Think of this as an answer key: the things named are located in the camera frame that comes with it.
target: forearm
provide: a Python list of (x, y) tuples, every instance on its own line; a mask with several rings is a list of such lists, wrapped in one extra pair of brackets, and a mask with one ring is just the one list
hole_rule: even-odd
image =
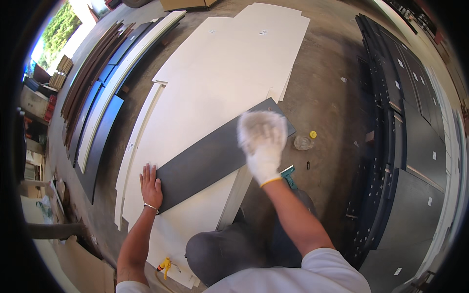
[(283, 180), (267, 183), (263, 190), (272, 201), (283, 229), (302, 256), (316, 248), (334, 248), (319, 220), (308, 211)]
[(148, 256), (151, 227), (155, 220), (156, 211), (150, 207), (144, 207), (142, 214), (134, 224), (124, 243), (122, 244), (117, 260), (117, 282), (136, 280), (148, 284), (147, 280), (140, 276), (145, 268)]

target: silver bracelet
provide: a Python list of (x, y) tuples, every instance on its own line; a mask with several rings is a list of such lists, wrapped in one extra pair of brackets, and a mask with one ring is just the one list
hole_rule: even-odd
[(147, 203), (144, 203), (144, 207), (151, 207), (152, 209), (154, 209), (156, 211), (156, 214), (158, 215), (159, 214), (159, 210), (157, 208), (155, 208), (154, 206), (152, 205), (149, 205)]

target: dark pants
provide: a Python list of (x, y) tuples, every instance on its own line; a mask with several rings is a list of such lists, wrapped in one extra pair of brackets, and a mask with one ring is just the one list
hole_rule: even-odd
[[(292, 189), (292, 192), (317, 216), (313, 201), (306, 192), (299, 189)], [(237, 222), (222, 231), (194, 235), (186, 246), (187, 262), (206, 286), (247, 268), (301, 267), (302, 256), (283, 230), (277, 215), (272, 241), (267, 248), (261, 243), (246, 223)]]

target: shirt sleeve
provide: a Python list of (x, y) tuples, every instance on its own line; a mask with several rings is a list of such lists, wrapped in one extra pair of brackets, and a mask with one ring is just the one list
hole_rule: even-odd
[(136, 281), (123, 281), (117, 284), (116, 293), (151, 293), (150, 287)]
[(335, 249), (318, 248), (304, 256), (301, 268), (331, 279), (353, 292), (371, 292), (365, 277)]

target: bare hand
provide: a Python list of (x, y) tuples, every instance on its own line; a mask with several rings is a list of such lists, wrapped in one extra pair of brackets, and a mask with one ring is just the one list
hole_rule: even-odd
[(156, 166), (153, 165), (150, 172), (150, 164), (146, 164), (143, 174), (140, 174), (140, 187), (142, 188), (144, 203), (159, 209), (163, 201), (163, 193), (161, 193), (161, 180), (155, 178)]

